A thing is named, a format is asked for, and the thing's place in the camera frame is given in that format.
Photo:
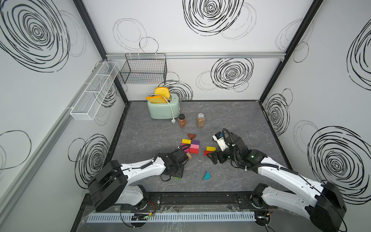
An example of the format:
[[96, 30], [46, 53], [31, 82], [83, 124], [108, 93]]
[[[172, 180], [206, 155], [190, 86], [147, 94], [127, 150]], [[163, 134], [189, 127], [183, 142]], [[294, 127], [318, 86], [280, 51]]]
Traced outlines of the red block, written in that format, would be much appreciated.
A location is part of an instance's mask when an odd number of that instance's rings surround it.
[[189, 149], [189, 152], [192, 153], [192, 154], [198, 154], [199, 153], [199, 149], [197, 149], [197, 148], [190, 148]]
[[206, 150], [206, 151], [204, 151], [203, 154], [204, 154], [205, 156], [207, 156], [209, 153], [211, 153], [211, 151], [207, 151], [207, 150]]

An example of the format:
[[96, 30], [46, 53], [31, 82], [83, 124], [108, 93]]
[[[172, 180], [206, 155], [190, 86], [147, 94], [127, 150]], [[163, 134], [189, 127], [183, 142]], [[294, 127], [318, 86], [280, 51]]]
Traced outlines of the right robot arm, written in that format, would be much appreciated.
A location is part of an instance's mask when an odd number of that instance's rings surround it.
[[309, 219], [323, 232], [341, 231], [347, 208], [336, 185], [303, 177], [265, 153], [249, 149], [242, 138], [233, 133], [220, 131], [213, 135], [213, 140], [219, 146], [207, 155], [213, 164], [230, 160], [235, 168], [253, 171], [288, 189], [280, 191], [258, 184], [249, 199], [253, 207], [276, 206]]

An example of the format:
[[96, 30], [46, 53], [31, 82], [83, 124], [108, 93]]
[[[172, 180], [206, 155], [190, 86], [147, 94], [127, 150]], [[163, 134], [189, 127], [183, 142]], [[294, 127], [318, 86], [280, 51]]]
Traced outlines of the purple block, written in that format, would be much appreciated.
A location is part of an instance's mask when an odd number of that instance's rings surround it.
[[191, 144], [200, 145], [200, 141], [199, 140], [191, 140]]

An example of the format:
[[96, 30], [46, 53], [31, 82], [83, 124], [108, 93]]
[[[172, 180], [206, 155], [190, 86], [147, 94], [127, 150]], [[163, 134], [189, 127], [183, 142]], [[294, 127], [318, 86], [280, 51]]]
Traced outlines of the teal triangle block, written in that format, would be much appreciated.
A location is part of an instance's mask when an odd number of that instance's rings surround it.
[[205, 176], [204, 176], [204, 180], [209, 180], [211, 178], [211, 175], [210, 175], [210, 172], [208, 171]]

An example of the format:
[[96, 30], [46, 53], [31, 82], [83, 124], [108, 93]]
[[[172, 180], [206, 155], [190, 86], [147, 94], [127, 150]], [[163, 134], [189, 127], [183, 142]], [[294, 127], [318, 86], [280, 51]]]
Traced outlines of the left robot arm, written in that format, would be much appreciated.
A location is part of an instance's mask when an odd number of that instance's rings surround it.
[[153, 158], [120, 164], [118, 160], [108, 162], [88, 182], [90, 198], [95, 211], [102, 212], [113, 205], [131, 205], [144, 208], [149, 196], [143, 185], [132, 183], [152, 176], [181, 178], [189, 157], [186, 153], [191, 145], [184, 144], [169, 153], [157, 153]]

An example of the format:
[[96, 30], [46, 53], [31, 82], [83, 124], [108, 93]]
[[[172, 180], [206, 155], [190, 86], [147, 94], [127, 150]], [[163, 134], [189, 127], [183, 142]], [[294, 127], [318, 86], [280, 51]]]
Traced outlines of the brown triangle block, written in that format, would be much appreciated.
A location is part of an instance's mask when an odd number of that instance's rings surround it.
[[191, 134], [191, 133], [188, 133], [187, 136], [188, 136], [188, 138], [189, 138], [190, 140], [193, 140], [193, 139], [196, 138], [196, 135], [195, 135], [195, 134]]

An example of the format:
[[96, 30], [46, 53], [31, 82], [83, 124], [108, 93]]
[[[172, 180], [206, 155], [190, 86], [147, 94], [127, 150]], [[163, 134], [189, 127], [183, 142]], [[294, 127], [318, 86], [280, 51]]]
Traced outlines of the light pink block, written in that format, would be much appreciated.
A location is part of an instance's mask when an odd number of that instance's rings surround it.
[[197, 149], [197, 150], [199, 150], [200, 149], [200, 145], [191, 144], [190, 149]]

